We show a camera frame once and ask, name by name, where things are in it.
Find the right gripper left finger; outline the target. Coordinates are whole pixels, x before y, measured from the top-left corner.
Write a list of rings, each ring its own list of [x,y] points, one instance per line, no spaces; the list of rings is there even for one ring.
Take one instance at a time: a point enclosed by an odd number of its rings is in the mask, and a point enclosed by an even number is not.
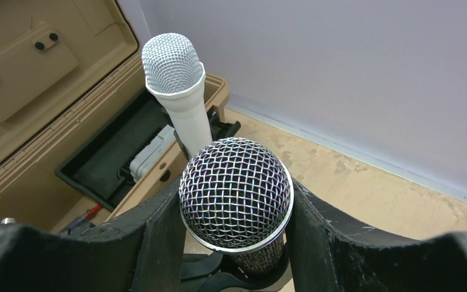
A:
[[[77,235],[0,224],[0,291],[178,291],[178,185]]]

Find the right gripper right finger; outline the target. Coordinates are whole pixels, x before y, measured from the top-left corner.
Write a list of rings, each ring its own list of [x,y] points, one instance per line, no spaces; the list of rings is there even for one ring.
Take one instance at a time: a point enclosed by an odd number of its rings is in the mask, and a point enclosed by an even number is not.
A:
[[[293,187],[286,237],[296,291],[467,291],[467,232],[414,240]]]

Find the black microphone silver grille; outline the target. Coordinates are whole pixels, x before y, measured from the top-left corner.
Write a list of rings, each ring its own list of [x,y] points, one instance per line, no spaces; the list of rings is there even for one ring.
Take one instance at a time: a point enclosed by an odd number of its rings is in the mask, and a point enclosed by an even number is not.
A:
[[[294,188],[284,163],[262,144],[227,137],[205,146],[185,167],[178,195],[190,235],[246,275],[265,276],[281,264]]]

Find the white microphone grey head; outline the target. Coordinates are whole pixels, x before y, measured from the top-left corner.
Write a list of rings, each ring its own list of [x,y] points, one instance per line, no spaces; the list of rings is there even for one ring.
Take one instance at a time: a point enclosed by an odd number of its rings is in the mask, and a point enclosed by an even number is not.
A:
[[[212,143],[204,104],[206,71],[192,42],[179,33],[148,40],[141,51],[145,86],[165,108],[187,154]]]

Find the grey device in case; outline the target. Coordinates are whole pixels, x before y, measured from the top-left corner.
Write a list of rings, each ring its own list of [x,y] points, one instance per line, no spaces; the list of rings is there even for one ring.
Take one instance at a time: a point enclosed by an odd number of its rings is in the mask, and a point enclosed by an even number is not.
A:
[[[135,155],[130,162],[130,174],[135,183],[141,179],[164,155],[167,149],[175,142],[175,129],[170,125],[166,125],[157,135],[148,143],[147,146]]]

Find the tan plastic hard case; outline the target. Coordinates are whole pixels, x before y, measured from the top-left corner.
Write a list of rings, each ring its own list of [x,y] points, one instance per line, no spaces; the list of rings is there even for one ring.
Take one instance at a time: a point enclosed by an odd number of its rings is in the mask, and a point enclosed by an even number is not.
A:
[[[133,181],[171,121],[146,90],[140,1],[0,1],[0,222],[58,232],[109,220],[175,180],[175,141]]]

